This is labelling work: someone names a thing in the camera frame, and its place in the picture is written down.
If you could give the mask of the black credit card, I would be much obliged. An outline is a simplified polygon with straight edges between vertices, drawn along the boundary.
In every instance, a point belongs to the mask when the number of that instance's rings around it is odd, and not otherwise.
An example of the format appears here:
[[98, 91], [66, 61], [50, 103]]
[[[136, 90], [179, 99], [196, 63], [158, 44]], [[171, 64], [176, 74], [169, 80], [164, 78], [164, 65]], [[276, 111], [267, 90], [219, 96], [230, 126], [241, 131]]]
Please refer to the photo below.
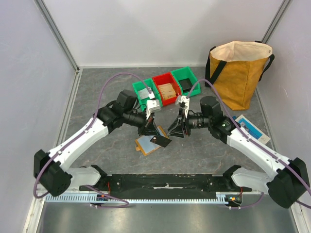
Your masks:
[[159, 136], [153, 136], [150, 142], [165, 148], [171, 143], [171, 140], [169, 138], [166, 138], [165, 136], [159, 135]]

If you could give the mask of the orange leather card holder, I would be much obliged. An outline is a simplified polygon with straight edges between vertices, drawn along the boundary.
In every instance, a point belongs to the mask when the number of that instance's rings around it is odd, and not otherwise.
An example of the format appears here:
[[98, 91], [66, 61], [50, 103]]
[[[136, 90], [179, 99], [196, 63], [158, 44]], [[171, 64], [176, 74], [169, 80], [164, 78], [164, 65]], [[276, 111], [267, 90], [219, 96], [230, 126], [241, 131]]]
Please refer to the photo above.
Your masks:
[[[161, 126], [158, 126], [158, 128], [161, 130], [162, 136], [165, 136], [167, 138], [167, 135], [163, 128]], [[140, 151], [144, 156], [149, 155], [150, 153], [154, 152], [161, 146], [158, 146], [157, 144], [154, 144], [150, 142], [151, 138], [153, 136], [141, 136], [138, 139], [135, 140], [136, 143], [136, 151]]]

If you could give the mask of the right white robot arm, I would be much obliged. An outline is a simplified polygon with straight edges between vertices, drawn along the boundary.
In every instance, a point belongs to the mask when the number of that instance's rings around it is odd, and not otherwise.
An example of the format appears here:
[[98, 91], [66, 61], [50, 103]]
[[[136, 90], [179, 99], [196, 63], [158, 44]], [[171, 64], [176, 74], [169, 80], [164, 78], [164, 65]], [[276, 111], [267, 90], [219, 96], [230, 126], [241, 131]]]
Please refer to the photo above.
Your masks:
[[288, 209], [310, 189], [304, 161], [291, 160], [259, 142], [230, 116], [223, 115], [215, 97], [201, 98], [199, 113], [190, 113], [190, 99], [186, 96], [178, 96], [175, 104], [179, 113], [168, 129], [170, 136], [183, 138], [193, 129], [207, 128], [214, 138], [240, 151], [263, 170], [255, 172], [241, 166], [231, 167], [222, 180], [226, 190], [251, 188], [268, 194], [276, 204]]

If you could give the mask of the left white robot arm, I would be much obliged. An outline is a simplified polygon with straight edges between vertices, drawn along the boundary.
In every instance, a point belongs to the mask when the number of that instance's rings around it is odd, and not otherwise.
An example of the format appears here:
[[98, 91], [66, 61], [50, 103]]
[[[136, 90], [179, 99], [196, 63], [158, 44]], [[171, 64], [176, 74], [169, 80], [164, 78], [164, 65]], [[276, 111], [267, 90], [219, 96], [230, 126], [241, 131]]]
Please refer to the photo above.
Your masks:
[[103, 190], [107, 185], [106, 173], [98, 166], [72, 168], [73, 162], [94, 143], [112, 133], [123, 124], [135, 126], [139, 135], [159, 135], [154, 122], [154, 113], [160, 110], [159, 100], [152, 98], [146, 102], [143, 112], [134, 109], [135, 92], [123, 90], [116, 100], [99, 108], [78, 132], [59, 146], [34, 155], [34, 177], [48, 194], [57, 197], [69, 188], [91, 185], [95, 190]]

